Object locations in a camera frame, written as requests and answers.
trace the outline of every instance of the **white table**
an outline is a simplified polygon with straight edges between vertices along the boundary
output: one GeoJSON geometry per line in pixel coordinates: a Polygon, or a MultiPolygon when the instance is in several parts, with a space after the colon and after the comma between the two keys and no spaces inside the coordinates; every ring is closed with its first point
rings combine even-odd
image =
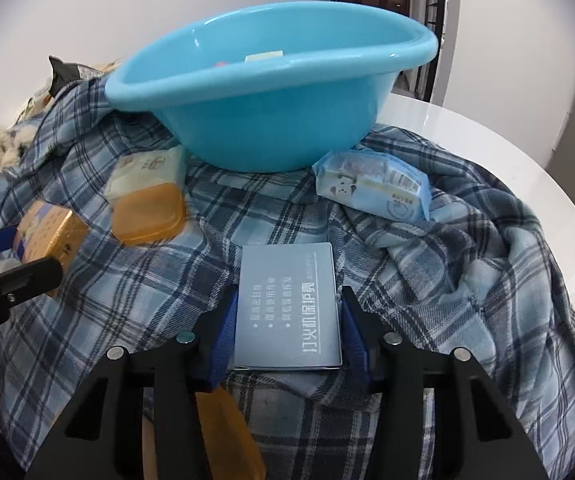
{"type": "Polygon", "coordinates": [[[378,122],[415,132],[476,162],[530,206],[543,226],[575,310],[575,207],[543,168],[485,126],[409,97],[391,94],[378,122]]]}

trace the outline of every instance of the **blue gripper pad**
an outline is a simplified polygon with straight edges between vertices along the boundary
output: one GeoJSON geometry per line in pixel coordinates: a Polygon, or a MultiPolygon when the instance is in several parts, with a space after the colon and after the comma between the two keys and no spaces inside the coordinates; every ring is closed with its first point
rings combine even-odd
{"type": "Polygon", "coordinates": [[[385,327],[377,314],[361,308],[351,287],[343,287],[341,300],[341,330],[346,359],[363,388],[371,394],[379,392],[385,378],[380,346],[385,327]]]}
{"type": "Polygon", "coordinates": [[[0,229],[0,253],[12,248],[12,242],[14,241],[17,227],[18,226],[13,225],[0,229]]]}
{"type": "Polygon", "coordinates": [[[345,357],[349,361],[352,373],[356,380],[365,388],[369,389],[373,379],[369,372],[369,352],[359,332],[359,327],[353,318],[347,301],[342,297],[343,309],[341,310],[341,339],[345,357]]]}
{"type": "Polygon", "coordinates": [[[214,390],[228,373],[228,363],[234,353],[234,333],[236,331],[236,309],[238,306],[238,291],[228,299],[228,312],[225,314],[218,336],[212,345],[212,358],[207,381],[214,390]]]}

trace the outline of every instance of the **barcode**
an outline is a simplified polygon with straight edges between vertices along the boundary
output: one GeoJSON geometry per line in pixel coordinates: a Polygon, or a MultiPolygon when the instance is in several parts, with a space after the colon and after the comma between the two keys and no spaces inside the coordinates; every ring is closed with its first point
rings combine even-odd
{"type": "Polygon", "coordinates": [[[390,181],[400,189],[405,189],[411,193],[416,193],[420,186],[418,182],[412,180],[409,176],[400,173],[399,171],[394,171],[394,173],[392,173],[390,181]]]}

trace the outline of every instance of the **blue plastic basin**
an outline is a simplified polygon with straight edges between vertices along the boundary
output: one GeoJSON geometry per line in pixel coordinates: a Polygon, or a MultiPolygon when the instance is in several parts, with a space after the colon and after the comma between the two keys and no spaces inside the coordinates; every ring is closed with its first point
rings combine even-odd
{"type": "Polygon", "coordinates": [[[399,72],[437,48],[432,31],[388,10],[271,4],[168,34],[121,66],[106,95],[119,110],[151,111],[210,164],[289,171],[360,142],[399,72]],[[245,62],[278,50],[283,57],[245,62]]]}

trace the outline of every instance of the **cartoon bear print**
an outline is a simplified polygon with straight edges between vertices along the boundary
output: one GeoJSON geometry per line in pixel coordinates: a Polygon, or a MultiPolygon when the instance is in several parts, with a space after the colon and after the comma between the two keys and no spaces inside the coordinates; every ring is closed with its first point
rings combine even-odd
{"type": "Polygon", "coordinates": [[[357,179],[350,176],[340,174],[339,181],[336,186],[331,186],[330,191],[336,197],[352,196],[357,190],[357,179]]]}
{"type": "Polygon", "coordinates": [[[387,203],[387,212],[392,216],[394,219],[406,219],[408,213],[410,212],[410,208],[401,202],[396,195],[392,195],[392,202],[387,203]]]}

